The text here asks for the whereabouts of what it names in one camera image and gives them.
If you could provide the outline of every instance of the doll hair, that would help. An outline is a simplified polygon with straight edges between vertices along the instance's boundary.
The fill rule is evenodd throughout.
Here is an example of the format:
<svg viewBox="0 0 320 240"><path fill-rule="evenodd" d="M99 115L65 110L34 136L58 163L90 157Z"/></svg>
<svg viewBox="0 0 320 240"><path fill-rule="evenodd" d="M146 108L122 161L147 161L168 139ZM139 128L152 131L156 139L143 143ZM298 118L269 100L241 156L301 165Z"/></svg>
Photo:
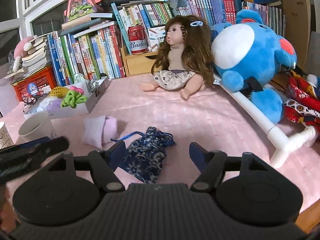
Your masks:
<svg viewBox="0 0 320 240"><path fill-rule="evenodd" d="M190 26L190 23L202 21L202 26ZM184 50L181 55L181 60L189 71L200 74L207 85L212 85L213 70L211 63L213 57L211 54L211 30L205 23L205 20L194 16L176 16L170 19L165 25L167 32L173 24L181 24L181 31L184 43ZM158 57L151 68L151 73L154 73L155 68L161 67L162 70L168 70L170 45L166 42L160 44Z"/></svg>

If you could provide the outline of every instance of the red basket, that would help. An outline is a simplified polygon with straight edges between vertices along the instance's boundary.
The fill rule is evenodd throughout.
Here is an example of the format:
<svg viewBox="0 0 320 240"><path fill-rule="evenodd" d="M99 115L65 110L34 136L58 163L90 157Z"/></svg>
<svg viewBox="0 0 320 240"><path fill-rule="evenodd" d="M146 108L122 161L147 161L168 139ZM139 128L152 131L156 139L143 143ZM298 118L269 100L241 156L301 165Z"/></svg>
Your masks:
<svg viewBox="0 0 320 240"><path fill-rule="evenodd" d="M28 86L32 86L32 92L28 91ZM22 101L22 97L33 97L48 93L57 86L52 66L33 74L32 76L20 82L13 84L18 99Z"/></svg>

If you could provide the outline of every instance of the budweiser can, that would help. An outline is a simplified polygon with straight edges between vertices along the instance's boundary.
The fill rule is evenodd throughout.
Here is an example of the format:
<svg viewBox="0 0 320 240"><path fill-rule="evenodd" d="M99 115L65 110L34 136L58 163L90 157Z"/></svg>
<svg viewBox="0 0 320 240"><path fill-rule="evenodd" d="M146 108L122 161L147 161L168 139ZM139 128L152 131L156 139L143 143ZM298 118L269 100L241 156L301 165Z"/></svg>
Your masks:
<svg viewBox="0 0 320 240"><path fill-rule="evenodd" d="M128 36L132 54L141 54L148 50L146 33L142 25L129 27Z"/></svg>

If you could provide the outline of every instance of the blue plush toy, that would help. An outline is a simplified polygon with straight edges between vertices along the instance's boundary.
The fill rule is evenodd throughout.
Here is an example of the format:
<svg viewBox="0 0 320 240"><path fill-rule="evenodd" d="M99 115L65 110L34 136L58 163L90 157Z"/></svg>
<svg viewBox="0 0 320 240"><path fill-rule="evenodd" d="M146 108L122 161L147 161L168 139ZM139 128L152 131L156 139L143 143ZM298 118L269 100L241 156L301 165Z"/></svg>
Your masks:
<svg viewBox="0 0 320 240"><path fill-rule="evenodd" d="M280 70L294 68L297 55L293 46L263 24L260 15L243 9L236 15L236 25L214 27L211 52L222 85L233 92L258 84L250 95L252 103L271 122L281 120L283 102L273 90L262 89Z"/></svg>

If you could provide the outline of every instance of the blue hair clip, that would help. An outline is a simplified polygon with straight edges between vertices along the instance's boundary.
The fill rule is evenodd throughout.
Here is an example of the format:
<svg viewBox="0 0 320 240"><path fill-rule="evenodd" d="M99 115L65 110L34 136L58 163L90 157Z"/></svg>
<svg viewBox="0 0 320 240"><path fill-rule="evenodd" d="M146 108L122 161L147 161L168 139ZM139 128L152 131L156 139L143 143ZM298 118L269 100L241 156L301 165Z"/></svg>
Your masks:
<svg viewBox="0 0 320 240"><path fill-rule="evenodd" d="M197 26L202 26L202 25L203 25L202 21L195 21L195 22L190 23L190 26L192 26L192 27L197 27Z"/></svg>

